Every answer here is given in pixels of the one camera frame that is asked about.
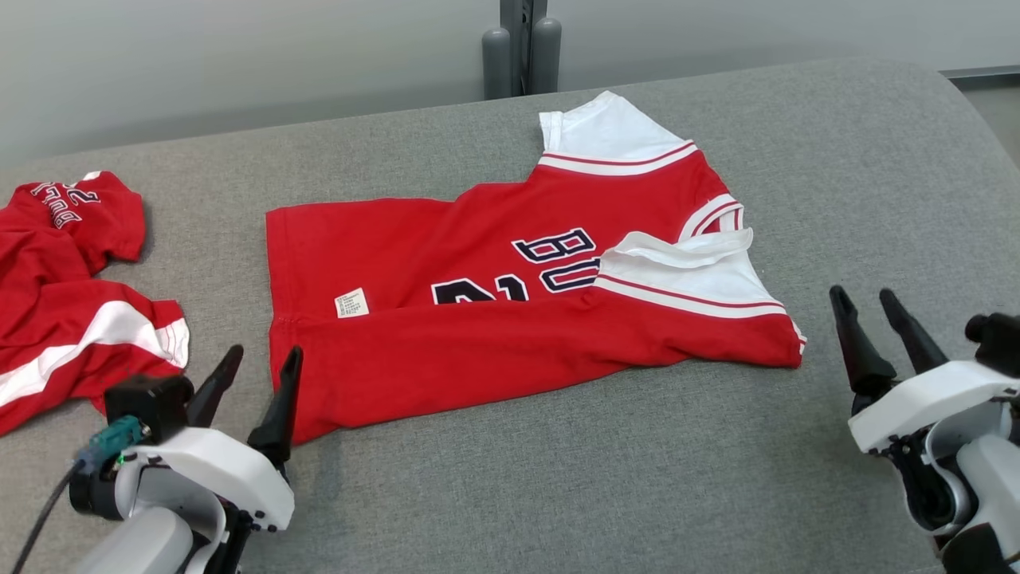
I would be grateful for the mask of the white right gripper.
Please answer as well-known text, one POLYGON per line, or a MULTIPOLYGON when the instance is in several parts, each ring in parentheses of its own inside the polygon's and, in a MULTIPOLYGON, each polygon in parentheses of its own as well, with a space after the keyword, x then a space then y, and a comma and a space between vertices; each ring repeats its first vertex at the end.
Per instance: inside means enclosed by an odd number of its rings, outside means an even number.
POLYGON ((842 285, 828 291, 849 387, 855 395, 883 395, 849 418, 849 431, 861 453, 882 451, 951 415, 1018 389, 1018 381, 975 360, 952 360, 915 319, 891 289, 879 301, 914 367, 912 378, 892 387, 895 368, 857 322, 857 308, 842 285))

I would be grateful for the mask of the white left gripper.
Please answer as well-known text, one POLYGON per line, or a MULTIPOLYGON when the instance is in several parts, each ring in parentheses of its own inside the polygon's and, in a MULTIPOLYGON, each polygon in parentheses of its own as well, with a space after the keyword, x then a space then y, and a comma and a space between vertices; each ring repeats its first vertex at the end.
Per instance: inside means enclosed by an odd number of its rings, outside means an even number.
POLYGON ((201 533, 225 533, 227 509, 247 513, 257 529, 283 531, 294 491, 277 466, 291 458, 304 353, 295 346, 278 372, 277 392, 247 443, 210 428, 234 382, 243 345, 230 346, 188 403, 188 425, 161 443, 135 443, 117 454, 91 451, 73 474, 69 500, 79 513, 128 520, 165 508, 201 533))

